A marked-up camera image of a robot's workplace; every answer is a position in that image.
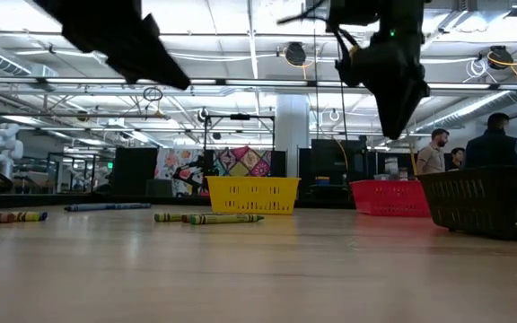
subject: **dark jacket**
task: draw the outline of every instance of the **dark jacket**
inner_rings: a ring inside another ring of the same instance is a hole
[[[517,166],[517,138],[503,130],[486,130],[468,142],[463,167]]]

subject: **pillar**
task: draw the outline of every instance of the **pillar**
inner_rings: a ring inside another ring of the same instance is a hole
[[[308,148],[310,105],[306,95],[276,98],[275,148],[286,152],[286,176],[298,177],[298,148]]]

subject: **colorful artwork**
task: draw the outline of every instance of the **colorful artwork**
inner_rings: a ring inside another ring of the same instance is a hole
[[[270,172],[271,151],[257,151],[249,147],[225,148],[214,151],[214,166],[219,176],[256,176],[266,177]],[[172,180],[172,194],[174,196],[190,196],[192,186],[185,181],[174,179],[173,174],[180,169],[180,176],[191,179],[202,185],[203,176],[196,167],[185,168],[190,162],[195,162],[203,150],[197,149],[160,149],[157,157],[156,179]]]
[[[193,194],[192,186],[184,181],[174,179],[172,176],[177,170],[184,179],[189,179],[191,174],[194,174],[191,179],[202,185],[203,175],[200,170],[195,167],[183,167],[190,162],[195,162],[198,156],[202,154],[203,151],[198,149],[159,149],[154,177],[156,179],[172,180],[173,196],[190,196]]]

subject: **white humanoid robot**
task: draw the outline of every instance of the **white humanoid robot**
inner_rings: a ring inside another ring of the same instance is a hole
[[[13,160],[23,157],[23,143],[17,140],[19,125],[6,124],[0,125],[0,173],[4,174],[8,179],[13,174]]]

